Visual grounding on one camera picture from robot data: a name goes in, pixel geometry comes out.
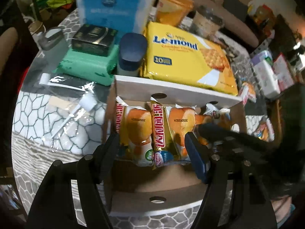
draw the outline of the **metal bolt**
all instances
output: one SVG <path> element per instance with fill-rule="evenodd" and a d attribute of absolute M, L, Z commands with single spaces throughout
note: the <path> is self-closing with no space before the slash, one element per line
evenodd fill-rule
<path fill-rule="evenodd" d="M 215 160 L 215 161 L 218 161 L 218 160 L 220 159 L 219 155 L 217 155 L 217 154 L 213 154 L 213 155 L 211 156 L 211 158 L 212 158 L 213 160 Z"/>
<path fill-rule="evenodd" d="M 251 163 L 250 163 L 250 161 L 245 160 L 245 161 L 244 161 L 244 165 L 249 167 L 249 166 L 251 166 Z"/>
<path fill-rule="evenodd" d="M 61 165 L 61 161 L 60 161 L 60 160 L 55 160 L 55 161 L 53 162 L 53 165 L 54 165 L 54 166 L 59 166 L 59 165 Z"/>
<path fill-rule="evenodd" d="M 91 159 L 93 159 L 93 155 L 92 154 L 85 155 L 85 160 L 91 160 Z"/>

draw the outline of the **green round logo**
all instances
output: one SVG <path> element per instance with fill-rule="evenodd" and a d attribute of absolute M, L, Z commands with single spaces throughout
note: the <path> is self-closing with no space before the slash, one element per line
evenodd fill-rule
<path fill-rule="evenodd" d="M 148 151 L 146 151 L 145 158 L 148 161 L 152 161 L 152 159 L 153 159 L 153 150 L 152 149 L 149 149 Z"/>

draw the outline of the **green cloth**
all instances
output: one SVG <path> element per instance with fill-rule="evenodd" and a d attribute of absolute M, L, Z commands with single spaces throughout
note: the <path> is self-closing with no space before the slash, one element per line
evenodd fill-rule
<path fill-rule="evenodd" d="M 48 0 L 47 1 L 47 4 L 51 8 L 58 8 L 58 7 L 61 7 L 63 5 L 70 4 L 70 3 L 72 3 L 72 0 Z"/>

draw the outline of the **table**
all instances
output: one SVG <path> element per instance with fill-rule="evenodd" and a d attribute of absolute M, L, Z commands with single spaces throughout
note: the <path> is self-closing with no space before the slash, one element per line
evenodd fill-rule
<path fill-rule="evenodd" d="M 80 28 L 77 9 L 72 12 L 60 25 L 68 43 L 71 37 Z M 243 47 L 231 41 L 225 35 L 222 37 L 227 44 L 233 44 L 242 52 L 242 61 L 249 61 L 249 55 Z M 27 76 L 30 81 L 24 82 L 18 95 L 12 128 L 12 161 L 14 175 L 21 196 L 22 204 L 28 212 L 37 189 L 54 160 L 60 159 L 64 163 L 77 161 L 83 155 L 92 153 L 100 144 L 102 132 L 100 126 L 103 123 L 106 104 L 99 102 L 86 120 L 75 123 L 77 130 L 73 135 L 67 135 L 56 144 L 45 140 L 51 135 L 52 130 L 68 116 L 68 112 L 50 106 L 48 101 L 50 94 L 45 94 L 41 89 L 35 88 L 31 81 L 39 77 L 39 61 L 43 60 L 43 53 L 39 51 L 34 59 Z M 248 133 L 251 134 L 259 125 L 263 115 L 247 115 L 246 122 Z M 104 200 L 103 185 L 98 186 L 100 196 Z M 80 206 L 76 181 L 72 181 L 72 194 L 78 222 L 85 225 Z M 231 199 L 231 192 L 227 192 L 227 200 Z M 189 208 L 177 213 L 164 214 L 160 216 L 133 217 L 111 217 L 115 228 L 139 228 L 156 229 L 167 228 L 190 228 L 199 206 Z"/>

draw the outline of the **stone pattern tablecloth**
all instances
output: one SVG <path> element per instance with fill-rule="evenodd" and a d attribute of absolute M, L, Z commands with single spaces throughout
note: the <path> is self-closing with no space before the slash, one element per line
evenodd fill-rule
<path fill-rule="evenodd" d="M 63 28 L 66 40 L 70 44 L 71 37 L 80 28 L 77 10 L 71 13 L 59 25 Z M 37 58 L 43 58 L 41 51 Z M 51 163 L 60 159 L 64 163 L 76 161 L 83 155 L 92 153 L 100 144 L 106 104 L 100 102 L 86 118 L 81 118 L 72 125 L 67 135 L 59 140 L 49 141 L 51 133 L 68 116 L 67 111 L 48 105 L 50 95 L 24 92 L 21 89 L 13 119 L 12 158 L 18 191 L 22 204 L 28 212 L 37 189 Z M 246 116 L 248 133 L 251 134 L 258 126 L 262 116 Z M 103 185 L 98 186 L 102 200 Z M 72 193 L 78 222 L 85 224 L 76 181 L 72 181 Z M 231 200 L 231 189 L 228 185 L 226 203 L 220 223 L 226 221 L 227 206 Z M 160 216 L 111 217 L 114 228 L 190 228 L 199 206 L 177 213 Z"/>

